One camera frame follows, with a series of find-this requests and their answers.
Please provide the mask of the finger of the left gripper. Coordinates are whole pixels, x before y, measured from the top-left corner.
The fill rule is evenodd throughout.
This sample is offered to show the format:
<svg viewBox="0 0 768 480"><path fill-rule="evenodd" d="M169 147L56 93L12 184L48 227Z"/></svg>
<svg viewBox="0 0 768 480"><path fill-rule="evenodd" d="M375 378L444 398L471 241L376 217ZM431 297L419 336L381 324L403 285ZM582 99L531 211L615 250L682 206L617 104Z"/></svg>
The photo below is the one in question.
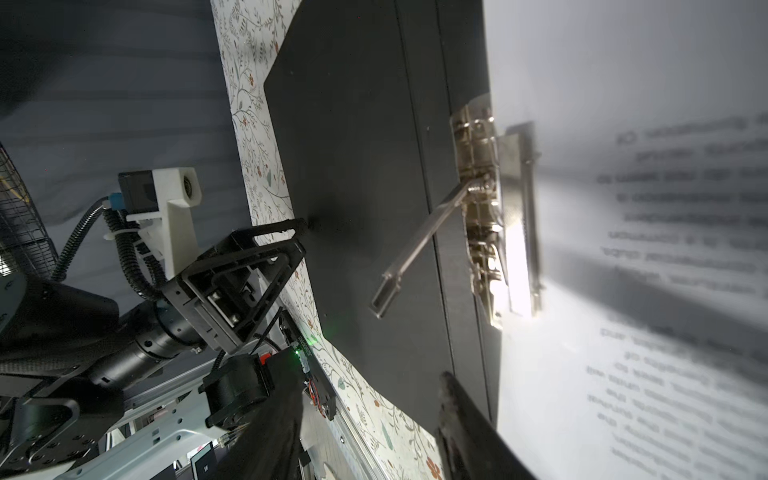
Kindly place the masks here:
<svg viewBox="0 0 768 480"><path fill-rule="evenodd" d="M282 267L277 279L272 283L272 287L277 291L276 302L306 255L306 250L301 243L301 237L306 230L305 220L290 219L236 230L225 239L232 239L241 246L254 242L261 252L268 255L272 253L282 255Z"/></svg>

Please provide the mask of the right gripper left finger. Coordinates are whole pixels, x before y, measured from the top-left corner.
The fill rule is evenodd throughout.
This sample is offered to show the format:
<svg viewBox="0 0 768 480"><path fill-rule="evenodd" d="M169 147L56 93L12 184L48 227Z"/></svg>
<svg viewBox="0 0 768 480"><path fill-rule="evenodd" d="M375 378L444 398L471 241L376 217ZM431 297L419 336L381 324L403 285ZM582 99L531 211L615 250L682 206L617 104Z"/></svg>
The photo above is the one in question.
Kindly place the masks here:
<svg viewBox="0 0 768 480"><path fill-rule="evenodd" d="M248 354L217 359L206 376L206 426L239 429L214 479L295 479L305 374L294 353L262 361Z"/></svg>

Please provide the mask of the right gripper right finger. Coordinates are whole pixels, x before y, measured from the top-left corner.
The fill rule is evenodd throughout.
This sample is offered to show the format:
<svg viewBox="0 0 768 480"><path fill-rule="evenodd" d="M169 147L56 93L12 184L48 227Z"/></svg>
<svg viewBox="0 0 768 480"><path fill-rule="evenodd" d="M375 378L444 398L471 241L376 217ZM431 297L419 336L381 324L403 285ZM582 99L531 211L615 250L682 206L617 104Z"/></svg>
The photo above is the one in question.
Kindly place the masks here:
<svg viewBox="0 0 768 480"><path fill-rule="evenodd" d="M440 375L438 398L435 439L446 479L534 478L452 373Z"/></svg>

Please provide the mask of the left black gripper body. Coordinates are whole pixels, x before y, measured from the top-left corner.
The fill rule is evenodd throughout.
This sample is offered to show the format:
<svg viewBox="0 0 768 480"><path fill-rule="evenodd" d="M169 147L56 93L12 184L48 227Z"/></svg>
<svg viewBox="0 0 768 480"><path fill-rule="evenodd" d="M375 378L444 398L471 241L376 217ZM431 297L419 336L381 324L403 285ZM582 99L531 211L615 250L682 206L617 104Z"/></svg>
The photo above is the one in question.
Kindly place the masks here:
<svg viewBox="0 0 768 480"><path fill-rule="evenodd" d="M234 354L255 338L274 304L282 255L225 239L163 287L168 302L211 348Z"/></svg>

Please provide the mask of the printed paper sheet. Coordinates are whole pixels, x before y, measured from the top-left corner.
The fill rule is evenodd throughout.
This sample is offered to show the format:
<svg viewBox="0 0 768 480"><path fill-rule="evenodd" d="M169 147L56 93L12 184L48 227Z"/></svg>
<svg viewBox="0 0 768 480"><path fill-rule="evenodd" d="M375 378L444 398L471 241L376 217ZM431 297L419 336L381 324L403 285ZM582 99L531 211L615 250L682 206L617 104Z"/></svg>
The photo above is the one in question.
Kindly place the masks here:
<svg viewBox="0 0 768 480"><path fill-rule="evenodd" d="M497 428L538 479L767 475L767 5L488 1L540 308Z"/></svg>

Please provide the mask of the orange folder black inside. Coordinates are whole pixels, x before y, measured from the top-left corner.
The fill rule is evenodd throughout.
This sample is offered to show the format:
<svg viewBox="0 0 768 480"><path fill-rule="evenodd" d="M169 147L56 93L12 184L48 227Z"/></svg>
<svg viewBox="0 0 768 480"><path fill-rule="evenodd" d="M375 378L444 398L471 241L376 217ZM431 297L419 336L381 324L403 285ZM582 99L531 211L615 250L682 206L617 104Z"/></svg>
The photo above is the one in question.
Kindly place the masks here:
<svg viewBox="0 0 768 480"><path fill-rule="evenodd" d="M451 116L489 91L478 1L304 1L265 92L324 338L427 430L441 373L488 420L500 337L472 293L462 216L417 256L383 318L384 271L457 186Z"/></svg>

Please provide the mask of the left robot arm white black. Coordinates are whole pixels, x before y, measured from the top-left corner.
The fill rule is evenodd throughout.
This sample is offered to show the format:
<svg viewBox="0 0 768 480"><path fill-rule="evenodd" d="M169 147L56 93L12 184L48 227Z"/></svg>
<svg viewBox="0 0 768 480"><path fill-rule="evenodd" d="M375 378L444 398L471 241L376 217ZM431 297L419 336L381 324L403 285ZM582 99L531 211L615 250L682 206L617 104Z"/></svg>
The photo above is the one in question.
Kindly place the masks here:
<svg viewBox="0 0 768 480"><path fill-rule="evenodd" d="M86 457L123 416L125 393L180 354L222 354L204 377L207 427L234 429L276 388L247 354L305 256L301 219L232 232L126 314L106 297L32 274L1 280L1 474Z"/></svg>

